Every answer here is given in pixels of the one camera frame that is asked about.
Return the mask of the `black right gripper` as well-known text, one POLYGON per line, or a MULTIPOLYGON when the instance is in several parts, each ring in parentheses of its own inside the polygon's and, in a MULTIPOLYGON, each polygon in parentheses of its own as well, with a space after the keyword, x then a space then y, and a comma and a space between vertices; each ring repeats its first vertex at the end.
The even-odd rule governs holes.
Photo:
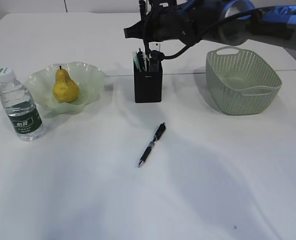
POLYGON ((194 14, 200 2, 150 2, 147 16, 132 26, 123 29, 126 39, 140 39, 147 43, 179 40, 185 45, 198 37, 194 14))

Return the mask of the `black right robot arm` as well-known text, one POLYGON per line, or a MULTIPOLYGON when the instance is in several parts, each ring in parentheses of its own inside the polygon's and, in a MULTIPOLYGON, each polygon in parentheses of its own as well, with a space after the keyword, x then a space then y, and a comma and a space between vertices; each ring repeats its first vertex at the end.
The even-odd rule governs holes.
POLYGON ((178 58, 202 40, 239 46, 247 40, 296 51, 296 5, 254 7, 249 0, 151 0, 150 12, 125 28, 152 58, 178 58))

